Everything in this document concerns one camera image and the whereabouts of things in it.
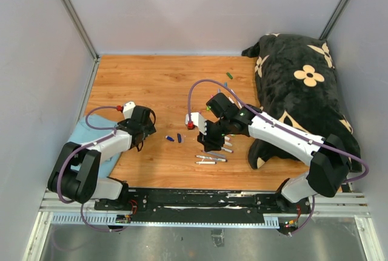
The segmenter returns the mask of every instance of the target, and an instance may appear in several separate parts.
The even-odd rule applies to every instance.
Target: gray wall
[[[72,0],[101,53],[238,55],[270,32],[318,37],[339,0]]]
[[[329,42],[350,123],[370,164],[355,187],[367,196],[388,256],[388,0],[351,0]]]
[[[92,59],[60,0],[0,5],[0,259],[20,261]]]

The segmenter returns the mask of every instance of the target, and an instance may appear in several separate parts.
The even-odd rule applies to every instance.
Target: light blue towel
[[[106,118],[100,117],[97,114],[93,114],[89,116],[89,123],[92,126],[98,126],[98,127],[114,127],[117,123],[114,121],[107,120]],[[80,121],[77,123],[74,132],[69,138],[69,141],[72,141],[77,144],[85,143],[88,141],[93,141],[97,138],[101,138],[105,135],[110,134],[111,130],[97,130],[97,129],[91,129],[88,127],[85,123],[85,118],[83,117],[80,119]],[[113,168],[115,167],[116,162],[119,160],[121,153],[118,153],[114,155],[112,158],[106,160],[103,162],[98,171],[98,177],[100,178],[106,178],[110,175]],[[74,167],[72,166],[72,169],[75,171],[78,171],[80,166]]]

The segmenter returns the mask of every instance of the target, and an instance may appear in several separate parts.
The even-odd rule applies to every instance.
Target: wooden floor
[[[276,190],[282,181],[307,170],[300,162],[273,158],[259,170],[252,170],[247,152],[252,138],[232,138],[234,154],[227,163],[198,165],[202,145],[196,141],[198,130],[187,130],[187,94],[190,86],[203,78],[227,82],[246,103],[256,104],[253,84],[254,59],[215,56],[103,56],[86,112],[103,105],[122,105],[134,101],[156,113],[157,132],[144,142],[141,152],[121,155],[111,177],[127,180],[130,186],[154,188],[259,189]],[[233,75],[229,79],[226,72]],[[218,86],[199,84],[193,92],[192,112],[206,112],[206,102]],[[109,120],[120,121],[122,114],[99,110]],[[169,142],[166,135],[185,135],[185,142]]]

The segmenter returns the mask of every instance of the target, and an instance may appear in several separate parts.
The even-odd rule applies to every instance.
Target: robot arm
[[[324,143],[344,151],[342,141],[335,135],[330,135],[325,139],[318,135],[307,134],[251,106],[263,117],[255,116],[245,107],[239,109],[223,93],[215,95],[207,102],[207,105],[219,118],[217,122],[206,120],[199,113],[191,113],[192,122],[199,129],[197,140],[204,145],[206,152],[220,151],[225,143],[224,135],[242,134],[271,143],[294,155],[310,167],[309,172],[297,178],[285,180],[278,188],[276,193],[279,195],[278,205],[280,207],[288,203],[296,203],[302,198],[315,194],[333,197],[350,171],[351,164],[346,157],[313,144],[313,142]],[[310,141],[301,140],[295,134],[303,135]]]
[[[148,107],[136,106],[134,102],[126,103],[122,108],[124,120],[120,121],[116,130],[110,137],[102,137],[92,142],[92,146],[80,150],[66,166],[61,180],[61,193],[73,201],[85,203],[96,198],[116,200],[125,197],[127,184],[111,178],[98,178],[99,165],[112,156],[137,148],[142,149],[143,141],[156,132],[155,113]],[[81,146],[90,143],[66,143],[56,161],[55,167],[48,180],[48,189],[57,192],[59,172],[70,154]],[[81,165],[79,171],[74,171],[71,166]]]

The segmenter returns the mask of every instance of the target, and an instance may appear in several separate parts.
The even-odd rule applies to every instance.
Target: black pillow
[[[261,109],[302,131],[325,138],[334,134],[342,139],[348,153],[360,157],[353,129],[341,112],[327,41],[274,33],[261,37],[241,55],[258,56],[255,82]],[[278,147],[255,140],[248,160],[258,169],[274,156],[295,159]],[[361,172],[361,164],[351,162],[352,171]]]

